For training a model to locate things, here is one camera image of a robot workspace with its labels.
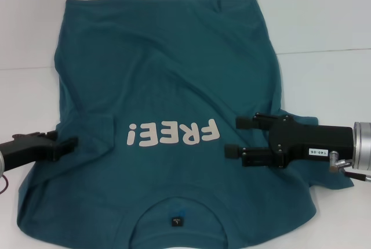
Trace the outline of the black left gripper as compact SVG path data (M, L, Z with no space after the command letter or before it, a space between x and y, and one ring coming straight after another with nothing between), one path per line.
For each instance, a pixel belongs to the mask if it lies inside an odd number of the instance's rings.
M56 145L57 131L16 134L12 137L13 140L1 143L1 171L9 171L35 161L59 161L62 156L72 153L78 145L77 137Z

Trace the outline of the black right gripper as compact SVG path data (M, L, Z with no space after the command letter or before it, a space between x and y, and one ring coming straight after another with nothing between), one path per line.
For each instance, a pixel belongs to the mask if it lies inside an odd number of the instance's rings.
M275 163L284 168L294 160L328 162L332 151L338 153L340 160L353 159L354 137L350 127L307 125L290 117L260 113L252 118L239 116L235 125L237 129L269 129L272 152L261 147L224 146L225 158L241 159L243 167L272 166L272 154Z

